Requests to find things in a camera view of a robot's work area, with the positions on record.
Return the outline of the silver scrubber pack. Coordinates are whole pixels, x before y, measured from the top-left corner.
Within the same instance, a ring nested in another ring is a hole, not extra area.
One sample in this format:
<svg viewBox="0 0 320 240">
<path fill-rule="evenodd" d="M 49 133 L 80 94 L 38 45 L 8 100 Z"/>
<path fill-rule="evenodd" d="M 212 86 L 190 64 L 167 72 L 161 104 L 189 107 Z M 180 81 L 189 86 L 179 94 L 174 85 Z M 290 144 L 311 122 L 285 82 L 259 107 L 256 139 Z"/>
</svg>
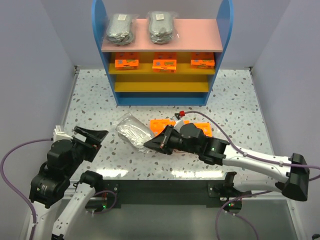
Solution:
<svg viewBox="0 0 320 240">
<path fill-rule="evenodd" d="M 130 144 L 140 153 L 149 153 L 151 150 L 144 144 L 155 137 L 148 126 L 143 124 L 130 112 L 125 113 L 111 124 L 111 129 L 127 144 Z"/>
<path fill-rule="evenodd" d="M 153 44 L 165 45 L 180 37 L 175 25 L 177 17 L 174 11 L 148 12 L 148 34 Z"/>
<path fill-rule="evenodd" d="M 115 13 L 107 21 L 103 40 L 107 43 L 126 46 L 136 39 L 137 14 Z"/>
</svg>

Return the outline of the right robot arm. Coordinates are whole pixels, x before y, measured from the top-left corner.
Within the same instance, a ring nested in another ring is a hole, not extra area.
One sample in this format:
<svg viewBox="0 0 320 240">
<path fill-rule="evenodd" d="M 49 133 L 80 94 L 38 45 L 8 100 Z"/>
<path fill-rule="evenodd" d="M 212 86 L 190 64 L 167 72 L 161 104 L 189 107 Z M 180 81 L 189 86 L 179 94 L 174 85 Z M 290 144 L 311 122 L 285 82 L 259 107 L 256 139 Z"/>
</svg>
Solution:
<svg viewBox="0 0 320 240">
<path fill-rule="evenodd" d="M 310 170 L 298 153 L 275 156 L 259 153 L 226 140 L 206 136 L 193 123 L 175 128 L 168 125 L 144 147 L 171 155 L 174 150 L 195 154 L 207 165 L 230 166 L 253 171 L 254 175 L 228 173 L 225 187 L 236 192 L 270 191 L 300 202 L 308 199 Z"/>
</svg>

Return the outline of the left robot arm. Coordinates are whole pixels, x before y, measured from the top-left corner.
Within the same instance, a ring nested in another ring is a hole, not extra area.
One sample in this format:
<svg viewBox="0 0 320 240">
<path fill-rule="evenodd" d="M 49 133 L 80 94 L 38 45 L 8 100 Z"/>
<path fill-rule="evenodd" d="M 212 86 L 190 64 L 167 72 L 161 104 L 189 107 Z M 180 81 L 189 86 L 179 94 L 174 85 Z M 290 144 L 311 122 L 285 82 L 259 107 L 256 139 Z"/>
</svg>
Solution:
<svg viewBox="0 0 320 240">
<path fill-rule="evenodd" d="M 65 240 L 76 217 L 90 198 L 102 190 L 103 177 L 87 170 L 77 184 L 69 203 L 60 216 L 58 209 L 70 179 L 83 161 L 92 162 L 108 135 L 107 130 L 90 130 L 75 126 L 73 131 L 85 139 L 69 136 L 57 125 L 47 160 L 30 184 L 32 204 L 27 237 L 31 240 Z"/>
</svg>

